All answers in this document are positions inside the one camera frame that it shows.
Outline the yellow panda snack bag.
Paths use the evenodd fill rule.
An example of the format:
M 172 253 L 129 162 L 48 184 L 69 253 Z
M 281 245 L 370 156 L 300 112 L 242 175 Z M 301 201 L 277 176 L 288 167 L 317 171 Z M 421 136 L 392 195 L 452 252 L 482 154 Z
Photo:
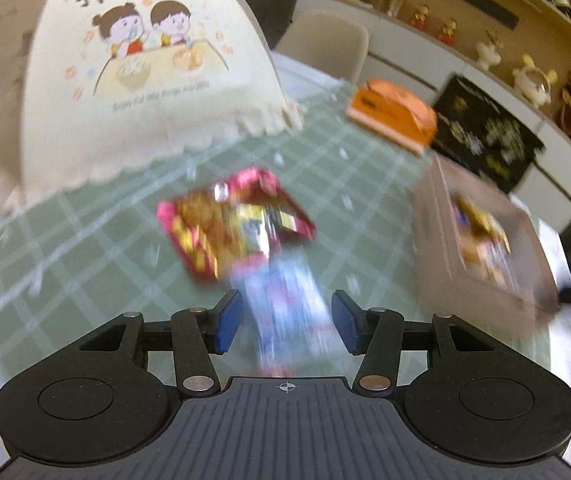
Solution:
M 453 194 L 451 203 L 464 266 L 482 280 L 503 288 L 512 287 L 511 245 L 501 224 L 468 195 Z

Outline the pink cardboard box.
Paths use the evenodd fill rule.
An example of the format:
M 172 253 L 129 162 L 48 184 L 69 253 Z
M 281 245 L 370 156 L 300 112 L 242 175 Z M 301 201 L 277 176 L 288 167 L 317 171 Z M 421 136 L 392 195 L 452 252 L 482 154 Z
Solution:
M 411 192 L 415 283 L 423 307 L 502 336 L 529 338 L 560 310 L 529 215 L 436 156 Z

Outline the black gift bag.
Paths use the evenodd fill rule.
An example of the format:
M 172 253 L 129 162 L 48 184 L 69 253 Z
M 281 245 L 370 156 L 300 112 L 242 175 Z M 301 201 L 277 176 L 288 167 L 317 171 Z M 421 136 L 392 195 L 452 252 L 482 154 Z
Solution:
M 431 148 L 509 194 L 545 144 L 474 82 L 453 75 L 433 105 Z

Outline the cream cartoon food cover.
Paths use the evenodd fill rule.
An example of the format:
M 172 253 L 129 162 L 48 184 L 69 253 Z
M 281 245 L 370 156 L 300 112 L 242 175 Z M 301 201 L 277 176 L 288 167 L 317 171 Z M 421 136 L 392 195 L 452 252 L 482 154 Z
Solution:
M 0 0 L 0 212 L 303 123 L 245 0 Z

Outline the green checked tablecloth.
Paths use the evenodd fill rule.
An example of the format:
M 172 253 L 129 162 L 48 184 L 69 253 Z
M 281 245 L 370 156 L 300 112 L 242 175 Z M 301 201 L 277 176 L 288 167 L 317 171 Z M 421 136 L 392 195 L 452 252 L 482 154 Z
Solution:
M 0 479 L 571 479 L 531 220 L 353 94 L 11 223 Z

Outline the beige dining chair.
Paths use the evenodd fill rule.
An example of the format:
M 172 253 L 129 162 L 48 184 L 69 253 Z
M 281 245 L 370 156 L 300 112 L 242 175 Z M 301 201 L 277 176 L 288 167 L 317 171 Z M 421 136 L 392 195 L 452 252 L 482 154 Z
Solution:
M 355 84 L 366 62 L 365 26 L 323 10 L 299 14 L 276 44 L 276 53 Z

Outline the white rabbit figurine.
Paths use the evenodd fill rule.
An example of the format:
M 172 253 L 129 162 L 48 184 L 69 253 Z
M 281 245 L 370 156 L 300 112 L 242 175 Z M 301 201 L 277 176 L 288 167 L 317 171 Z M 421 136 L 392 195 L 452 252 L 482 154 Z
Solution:
M 528 100 L 536 110 L 551 103 L 552 86 L 558 80 L 555 70 L 544 72 L 529 54 L 523 54 L 522 66 L 515 68 L 512 76 L 515 92 Z

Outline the blue pink snack packet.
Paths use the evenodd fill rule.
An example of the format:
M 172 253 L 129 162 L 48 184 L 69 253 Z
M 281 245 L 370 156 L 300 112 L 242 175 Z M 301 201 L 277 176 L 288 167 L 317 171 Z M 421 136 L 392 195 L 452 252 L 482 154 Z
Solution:
M 244 347 L 254 352 L 261 375 L 328 375 L 346 356 L 330 308 L 300 250 L 242 266 L 231 274 L 230 284 L 241 292 Z

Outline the red glossy snack bag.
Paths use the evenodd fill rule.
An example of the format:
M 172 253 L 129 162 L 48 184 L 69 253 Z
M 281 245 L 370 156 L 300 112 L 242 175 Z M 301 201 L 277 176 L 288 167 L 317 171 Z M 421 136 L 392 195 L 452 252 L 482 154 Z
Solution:
M 313 240 L 316 226 L 276 175 L 247 167 L 162 200 L 156 219 L 194 278 L 222 281 L 269 261 L 283 244 Z

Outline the orange cardboard box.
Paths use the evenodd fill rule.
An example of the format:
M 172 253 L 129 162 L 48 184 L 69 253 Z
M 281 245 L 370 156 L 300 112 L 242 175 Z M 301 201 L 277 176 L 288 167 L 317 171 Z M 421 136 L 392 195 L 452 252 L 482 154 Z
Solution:
M 371 78 L 355 92 L 346 116 L 405 150 L 423 156 L 437 130 L 433 107 L 410 90 Z

